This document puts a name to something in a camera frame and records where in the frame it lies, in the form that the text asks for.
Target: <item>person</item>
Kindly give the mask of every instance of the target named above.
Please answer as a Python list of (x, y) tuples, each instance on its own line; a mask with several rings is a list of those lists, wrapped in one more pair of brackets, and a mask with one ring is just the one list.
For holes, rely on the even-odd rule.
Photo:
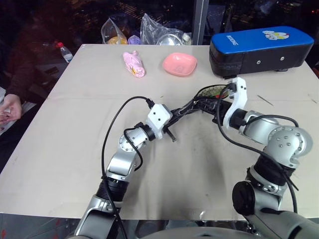
[(0, 40), (0, 173), (40, 108), (27, 102), (34, 78), (32, 61)]

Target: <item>sleeve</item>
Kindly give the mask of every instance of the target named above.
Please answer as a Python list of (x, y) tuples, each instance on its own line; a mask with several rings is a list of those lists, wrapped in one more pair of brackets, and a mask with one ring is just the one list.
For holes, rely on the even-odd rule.
[(24, 54), (13, 52), (9, 60), (8, 69), (12, 73), (12, 79), (6, 90), (6, 95), (17, 95), (20, 97), (21, 102), (24, 102), (34, 80), (33, 62)]

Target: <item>plastic bag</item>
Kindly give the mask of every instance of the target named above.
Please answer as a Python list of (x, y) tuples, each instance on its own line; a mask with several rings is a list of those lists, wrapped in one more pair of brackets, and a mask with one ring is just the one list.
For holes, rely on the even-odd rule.
[(142, 18), (141, 23), (141, 44), (156, 45), (158, 40), (164, 35), (173, 34), (176, 37), (176, 42), (180, 41), (179, 45), (183, 44), (183, 31), (176, 28), (167, 28), (152, 20), (146, 13)]
[(101, 28), (103, 44), (127, 44), (124, 34), (115, 23), (109, 18)]

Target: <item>white tabletop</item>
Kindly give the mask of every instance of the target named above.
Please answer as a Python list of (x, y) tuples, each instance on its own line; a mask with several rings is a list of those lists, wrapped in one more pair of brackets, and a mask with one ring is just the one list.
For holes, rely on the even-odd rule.
[[(209, 46), (83, 45), (44, 102), (0, 175), (0, 211), (10, 214), (80, 218), (101, 177), (101, 147), (107, 128), (122, 103), (142, 95), (170, 109), (183, 106), (202, 87), (225, 83), (212, 74)], [(137, 50), (146, 75), (135, 78), (124, 67), (122, 53)], [(163, 59), (184, 52), (198, 60), (189, 77), (164, 71)], [(313, 137), (312, 151), (292, 175), (299, 212), (319, 216), (319, 84), (309, 66), (288, 72), (241, 75), (247, 82), (246, 110), (295, 118)], [(260, 99), (257, 95), (271, 102)], [(145, 121), (144, 101), (129, 103), (110, 134), (106, 164), (123, 130)], [(142, 152), (144, 165), (129, 185), (123, 219), (241, 219), (232, 206), (232, 188), (245, 179), (258, 155), (227, 142), (211, 122), (194, 113), (171, 127)], [(230, 137), (262, 149), (240, 136)], [(291, 210), (289, 192), (283, 210)]]

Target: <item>plastic bottle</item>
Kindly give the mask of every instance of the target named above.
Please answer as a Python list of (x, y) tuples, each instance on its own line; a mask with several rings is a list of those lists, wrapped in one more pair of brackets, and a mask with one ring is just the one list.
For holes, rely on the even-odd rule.
[(61, 54), (62, 54), (64, 60), (65, 60), (67, 63), (69, 63), (69, 62), (72, 60), (72, 58), (73, 58), (73, 55), (72, 55), (72, 53), (70, 52), (70, 50), (69, 50), (68, 48), (66, 48), (66, 47), (63, 45), (62, 42), (58, 42), (58, 43), (56, 44), (56, 46), (60, 48), (60, 51), (61, 51)]

